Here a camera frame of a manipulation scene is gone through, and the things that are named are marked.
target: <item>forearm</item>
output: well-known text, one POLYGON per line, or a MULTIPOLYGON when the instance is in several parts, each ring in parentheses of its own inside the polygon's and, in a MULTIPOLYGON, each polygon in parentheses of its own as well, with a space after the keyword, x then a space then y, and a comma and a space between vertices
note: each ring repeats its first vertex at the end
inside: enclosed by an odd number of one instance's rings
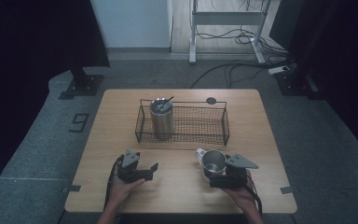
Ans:
POLYGON ((243 208, 241 207, 241 210, 248 219, 249 224, 264 224, 263 218, 258 213, 255 204, 246 205, 246 207, 243 208))
POLYGON ((98 220, 98 224, 113 224, 119 204, 109 202, 98 220))

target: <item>mug handle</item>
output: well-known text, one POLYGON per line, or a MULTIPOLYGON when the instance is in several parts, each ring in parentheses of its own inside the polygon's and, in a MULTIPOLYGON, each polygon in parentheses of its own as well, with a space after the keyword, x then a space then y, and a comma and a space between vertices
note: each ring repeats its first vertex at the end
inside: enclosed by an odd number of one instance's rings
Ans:
POLYGON ((196 157, 197 157, 197 161, 199 161, 199 164, 202 165, 202 157, 205 154, 205 150, 202 148, 198 148, 196 150, 196 157))

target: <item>power strip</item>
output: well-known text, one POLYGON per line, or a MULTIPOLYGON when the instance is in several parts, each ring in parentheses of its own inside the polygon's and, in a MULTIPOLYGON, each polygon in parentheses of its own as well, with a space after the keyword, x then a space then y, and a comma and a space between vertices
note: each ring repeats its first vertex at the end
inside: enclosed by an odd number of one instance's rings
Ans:
POLYGON ((275 75, 278 73, 283 73, 283 72, 288 72, 288 71, 290 71, 290 68, 288 66, 282 66, 282 67, 271 68, 268 70, 268 73, 270 75, 275 75))

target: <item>white wall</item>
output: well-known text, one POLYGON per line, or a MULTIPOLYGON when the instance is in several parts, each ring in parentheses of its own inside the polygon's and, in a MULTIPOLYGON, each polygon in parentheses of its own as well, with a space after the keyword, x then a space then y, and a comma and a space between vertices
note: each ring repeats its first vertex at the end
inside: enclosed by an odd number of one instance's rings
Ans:
POLYGON ((106 48, 169 48, 172 0, 91 0, 106 48))

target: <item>metal cup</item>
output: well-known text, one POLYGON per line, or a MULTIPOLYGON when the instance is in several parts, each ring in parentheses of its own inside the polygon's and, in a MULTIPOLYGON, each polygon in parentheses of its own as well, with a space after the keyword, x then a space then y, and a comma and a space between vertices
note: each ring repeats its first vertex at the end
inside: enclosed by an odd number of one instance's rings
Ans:
POLYGON ((174 134, 172 103, 165 98, 157 98, 150 103, 154 135, 160 140, 166 140, 174 134))
POLYGON ((222 175, 226 170, 226 156, 219 150, 196 150, 196 157, 201 165, 201 176, 209 182, 209 177, 213 175, 222 175))

